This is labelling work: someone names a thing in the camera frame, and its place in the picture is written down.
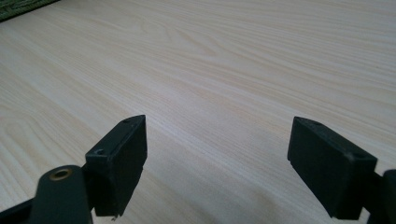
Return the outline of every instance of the light wood grain surface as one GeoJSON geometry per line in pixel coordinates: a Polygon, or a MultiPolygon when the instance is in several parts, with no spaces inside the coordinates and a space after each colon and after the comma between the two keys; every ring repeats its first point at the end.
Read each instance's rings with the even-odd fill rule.
{"type": "Polygon", "coordinates": [[[63,0],[0,23],[0,210],[139,114],[115,223],[365,223],[329,218],[287,150],[301,116],[396,168],[396,1],[63,0]]]}

